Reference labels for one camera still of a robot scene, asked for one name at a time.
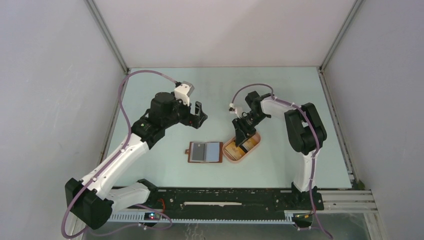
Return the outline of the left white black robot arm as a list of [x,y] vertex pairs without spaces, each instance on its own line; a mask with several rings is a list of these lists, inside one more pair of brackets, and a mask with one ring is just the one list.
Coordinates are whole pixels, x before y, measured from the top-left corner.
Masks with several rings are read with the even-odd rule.
[[142,155],[161,140],[166,129],[182,124],[199,129],[208,116],[202,104],[185,104],[175,92],[159,92],[145,113],[128,127],[122,143],[93,171],[65,184],[66,214],[73,213],[92,230],[102,227],[114,211],[142,204],[153,208],[158,194],[137,181],[131,186],[113,189],[120,176]]

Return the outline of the gold vip card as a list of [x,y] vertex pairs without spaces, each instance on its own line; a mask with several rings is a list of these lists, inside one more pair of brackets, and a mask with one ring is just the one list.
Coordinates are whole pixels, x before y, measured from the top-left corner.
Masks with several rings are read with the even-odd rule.
[[224,147],[224,152],[232,161],[238,161],[246,155],[246,152],[239,146],[236,146],[234,141],[231,141]]
[[255,137],[251,137],[248,140],[246,140],[240,148],[245,152],[248,153],[250,150],[252,150],[256,145],[258,144],[258,141]]

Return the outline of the aluminium frame rail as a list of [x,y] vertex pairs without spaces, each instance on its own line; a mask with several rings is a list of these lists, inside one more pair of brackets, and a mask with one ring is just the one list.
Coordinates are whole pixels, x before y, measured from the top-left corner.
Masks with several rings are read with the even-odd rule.
[[125,74],[127,74],[130,71],[130,68],[128,67],[126,61],[124,60],[124,57],[112,35],[112,32],[110,31],[105,21],[105,18],[103,17],[100,11],[100,8],[98,7],[98,4],[96,3],[95,0],[84,0],[84,3],[86,4],[88,10],[90,11],[95,23],[97,24],[100,30],[100,33],[103,35],[103,38],[108,44],[120,68]]

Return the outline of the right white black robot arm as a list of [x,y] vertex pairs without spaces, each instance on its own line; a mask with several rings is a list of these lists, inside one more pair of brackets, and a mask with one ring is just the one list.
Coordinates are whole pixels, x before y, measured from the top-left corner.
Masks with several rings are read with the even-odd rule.
[[232,120],[235,130],[235,146],[242,147],[256,134],[256,126],[266,118],[277,117],[285,122],[288,142],[292,149],[302,155],[299,171],[292,182],[291,204],[297,209],[304,209],[314,199],[316,192],[316,161],[327,131],[313,103],[301,106],[277,98],[273,93],[259,95],[250,92],[245,101],[250,107],[243,112],[230,102],[229,111],[236,114]]

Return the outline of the pink oval tray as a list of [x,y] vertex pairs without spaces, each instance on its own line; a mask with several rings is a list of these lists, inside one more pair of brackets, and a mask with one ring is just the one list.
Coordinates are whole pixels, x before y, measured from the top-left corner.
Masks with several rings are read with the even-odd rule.
[[235,137],[223,144],[223,156],[231,163],[239,163],[254,151],[261,142],[261,136],[257,132],[241,146],[236,146]]

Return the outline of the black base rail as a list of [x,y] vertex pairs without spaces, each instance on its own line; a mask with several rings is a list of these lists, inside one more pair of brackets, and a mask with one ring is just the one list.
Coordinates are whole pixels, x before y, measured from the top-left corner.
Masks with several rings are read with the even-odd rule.
[[145,206],[164,210],[173,220],[260,221],[286,220],[285,213],[324,209],[322,195],[292,188],[159,187]]

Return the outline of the brown leather card holder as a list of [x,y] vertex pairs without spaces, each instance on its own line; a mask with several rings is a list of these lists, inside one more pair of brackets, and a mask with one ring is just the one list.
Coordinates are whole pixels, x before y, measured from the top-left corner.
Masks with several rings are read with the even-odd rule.
[[[205,143],[205,156],[203,162],[195,162],[191,160],[191,149],[193,143]],[[209,142],[195,142],[189,143],[188,149],[185,150],[187,155],[187,162],[193,164],[218,164],[223,162],[223,142],[209,141]]]

